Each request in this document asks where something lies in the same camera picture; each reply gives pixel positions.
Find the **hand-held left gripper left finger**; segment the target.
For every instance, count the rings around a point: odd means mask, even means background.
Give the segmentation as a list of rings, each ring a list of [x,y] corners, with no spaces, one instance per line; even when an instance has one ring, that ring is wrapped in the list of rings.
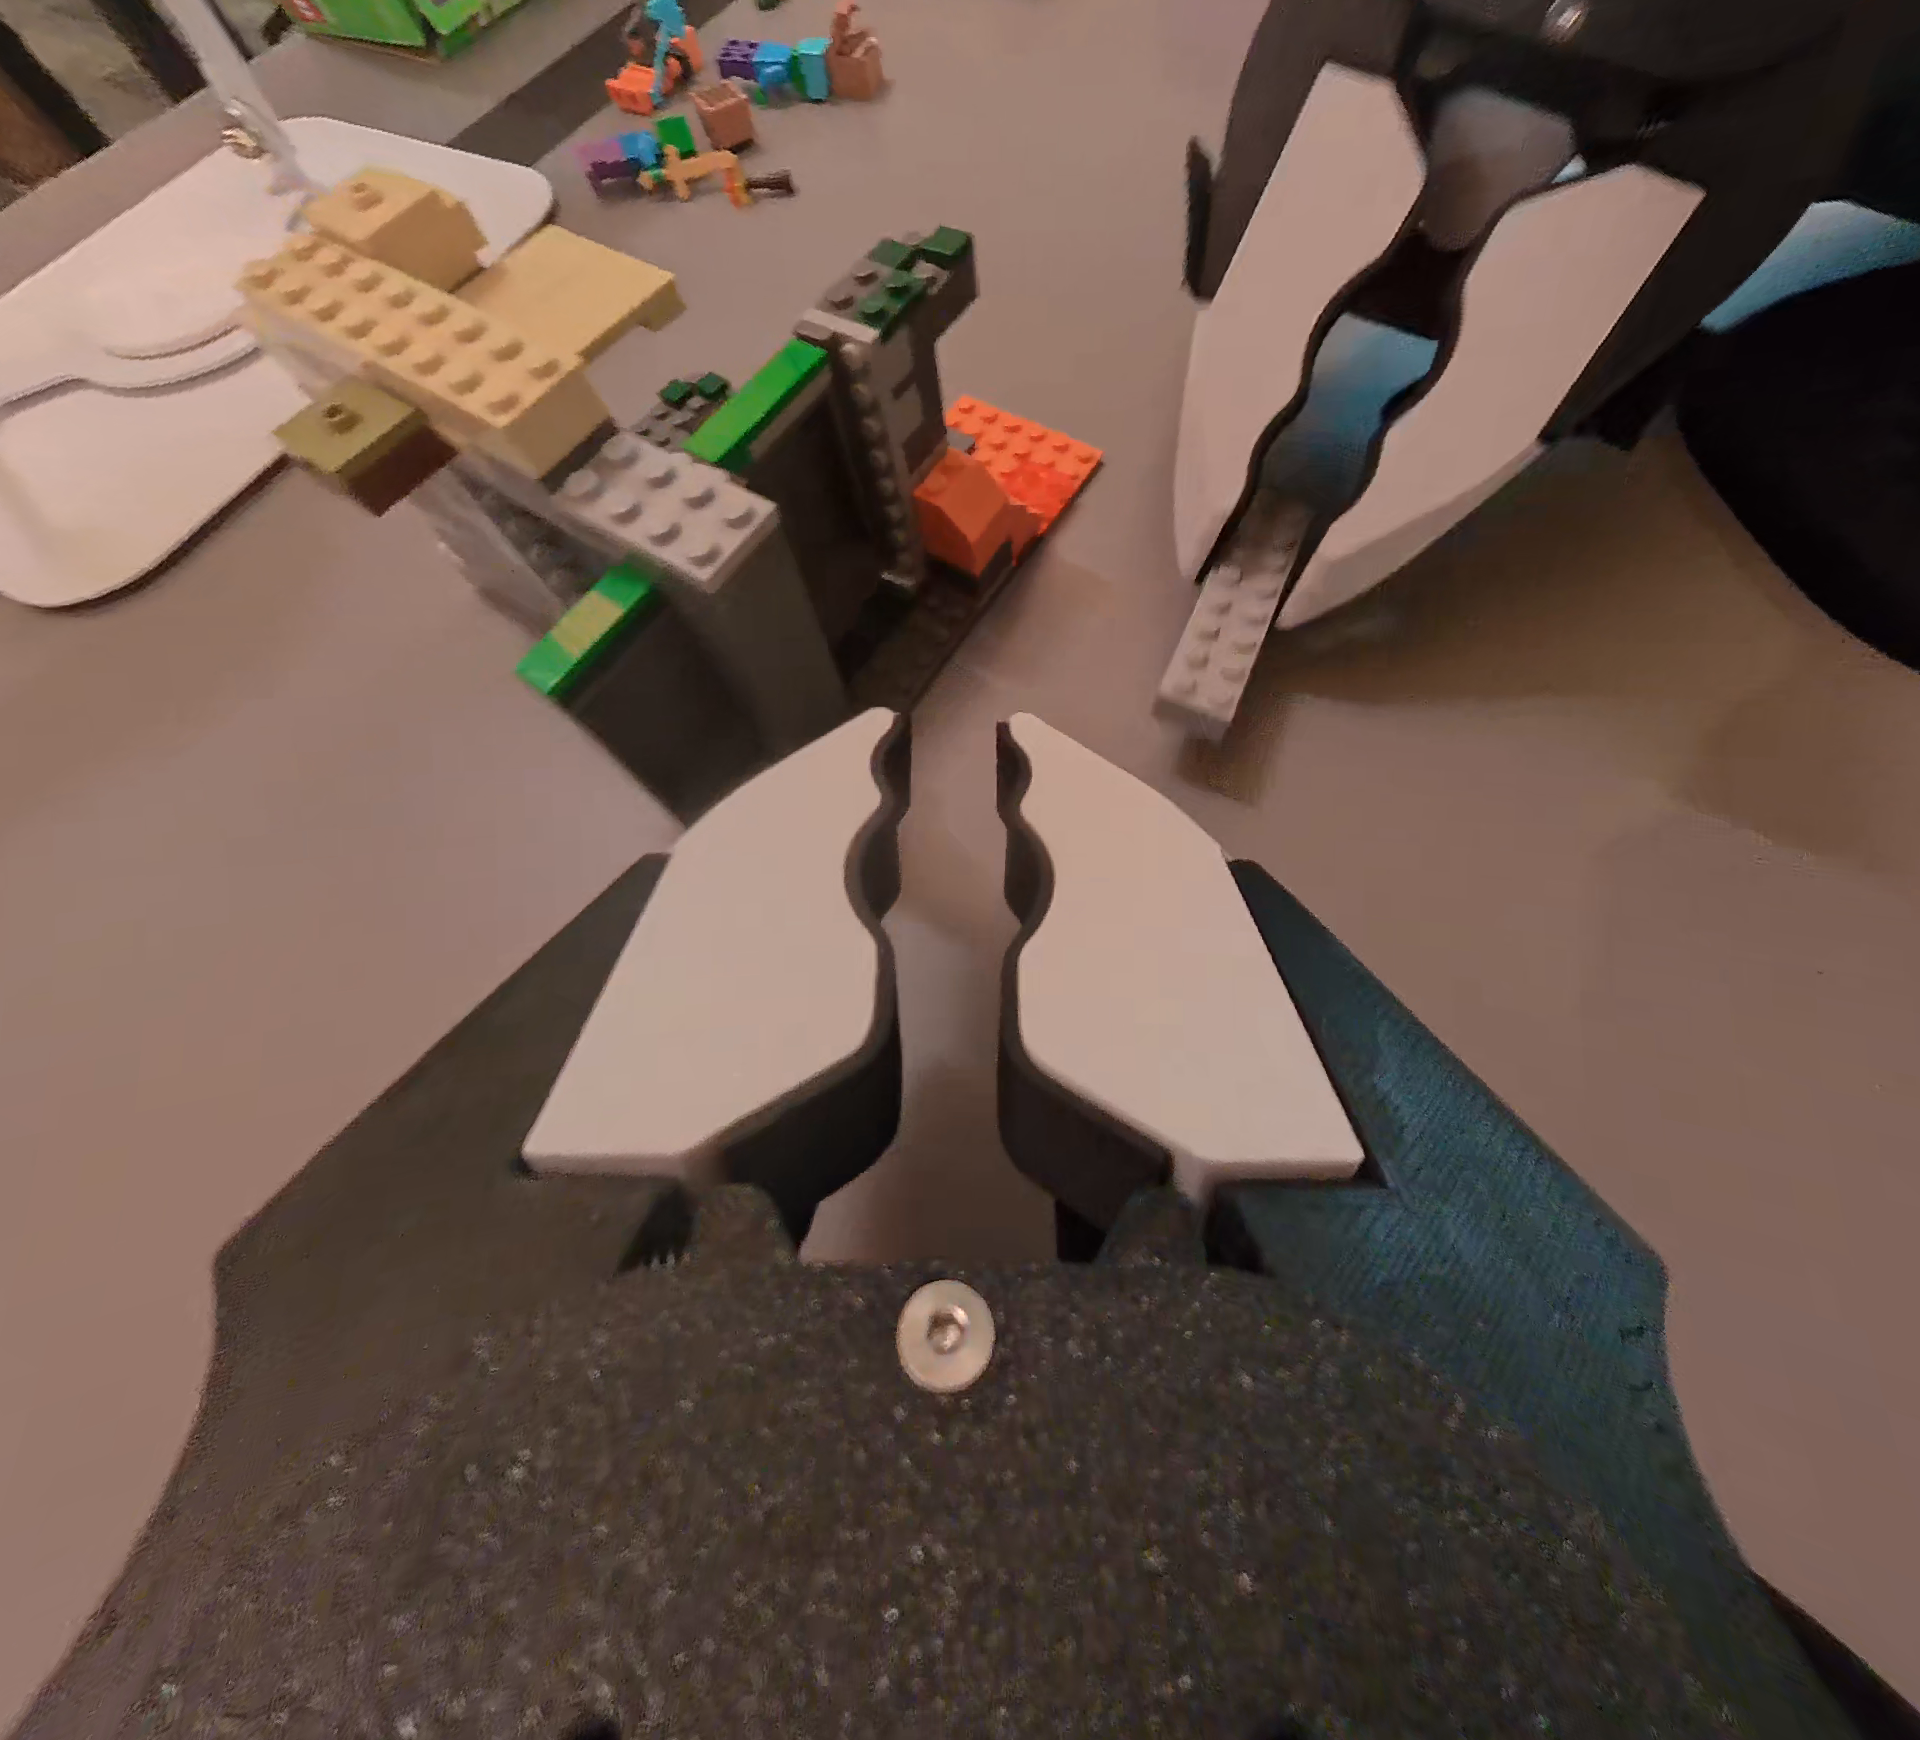
[[[900,1127],[896,956],[910,719],[828,731],[664,858],[522,1142],[542,1177],[750,1184],[792,1239]]]

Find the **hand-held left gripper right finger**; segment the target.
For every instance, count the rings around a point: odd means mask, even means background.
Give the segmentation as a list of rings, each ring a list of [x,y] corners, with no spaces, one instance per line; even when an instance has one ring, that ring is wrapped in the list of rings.
[[[1356,1125],[1219,840],[1032,713],[996,725],[996,807],[998,1130],[1058,1214],[1355,1181]]]

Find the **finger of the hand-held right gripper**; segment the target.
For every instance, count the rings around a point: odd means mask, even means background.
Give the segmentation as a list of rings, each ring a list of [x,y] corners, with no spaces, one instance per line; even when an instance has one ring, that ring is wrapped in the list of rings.
[[[1459,288],[1438,377],[1384,429],[1371,479],[1296,575],[1280,629],[1398,575],[1539,457],[1575,381],[1703,196],[1620,165],[1553,183],[1497,217]]]
[[[1272,423],[1308,384],[1324,318],[1403,233],[1425,179],[1426,157],[1391,80],[1327,66],[1194,320],[1174,457],[1183,575],[1204,574]]]

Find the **long grey studded lego plate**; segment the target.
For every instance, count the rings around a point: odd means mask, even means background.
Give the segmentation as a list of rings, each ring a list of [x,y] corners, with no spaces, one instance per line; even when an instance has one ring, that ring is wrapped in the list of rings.
[[[1155,697],[1157,715],[1187,739],[1219,745],[1236,719],[1308,526],[1305,503],[1260,488],[1201,578]]]

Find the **grey tan lego building model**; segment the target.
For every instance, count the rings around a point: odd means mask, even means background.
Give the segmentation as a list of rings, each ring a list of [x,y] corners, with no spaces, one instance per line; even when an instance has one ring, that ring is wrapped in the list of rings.
[[[365,169],[238,280],[307,393],[275,440],[365,511],[416,503],[532,632],[519,677],[680,822],[852,713],[910,713],[1091,483],[1098,447],[972,393],[973,237],[886,237],[738,385],[620,423],[599,355],[673,277],[544,225],[495,263],[448,191]]]

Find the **grey desk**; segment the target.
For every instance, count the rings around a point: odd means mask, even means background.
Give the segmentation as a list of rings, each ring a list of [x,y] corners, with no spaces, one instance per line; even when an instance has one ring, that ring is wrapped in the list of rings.
[[[672,267],[620,414],[743,379],[878,234],[954,223],[949,384],[1101,447],[1087,495],[929,693],[892,929],[906,1107],[819,1259],[1014,1259],[1050,1210],[996,1134],[996,719],[1136,769],[1286,884],[1663,1256],[1687,1430],[1746,1559],[1915,1697],[1915,677],[1774,574],[1656,434],[1564,448],[1343,622],[1260,658],[1183,758],[1149,706],[1187,612],[1168,539],[1181,154],[1264,0],[857,0],[886,90],[755,102],[744,173],[564,221]],[[444,67],[286,43],[283,111],[450,136],[548,53],[540,0]],[[211,1256],[673,823],[515,674],[519,635],[411,509],[303,476],[127,599],[5,608],[5,1725],[166,1485]]]

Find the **black mesh cushion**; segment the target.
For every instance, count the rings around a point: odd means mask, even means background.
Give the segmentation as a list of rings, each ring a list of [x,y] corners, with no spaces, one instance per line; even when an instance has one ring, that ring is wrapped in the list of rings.
[[[1702,339],[1675,425],[1740,529],[1826,617],[1917,668],[1917,264]]]

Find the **purple blue lego figure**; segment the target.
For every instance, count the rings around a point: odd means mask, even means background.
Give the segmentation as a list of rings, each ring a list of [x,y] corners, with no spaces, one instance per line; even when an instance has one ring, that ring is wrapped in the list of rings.
[[[828,37],[798,43],[732,37],[718,49],[718,73],[759,102],[828,102]]]

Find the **white book stand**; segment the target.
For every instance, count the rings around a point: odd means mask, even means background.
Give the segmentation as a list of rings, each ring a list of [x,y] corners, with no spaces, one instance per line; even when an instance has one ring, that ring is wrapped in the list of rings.
[[[538,169],[331,118],[278,121],[213,0],[158,0],[218,107],[181,168],[5,298],[5,597],[124,592],[282,454],[278,425],[342,377],[261,340],[242,264],[309,244],[305,205],[397,169],[468,197],[489,264],[556,209]]]

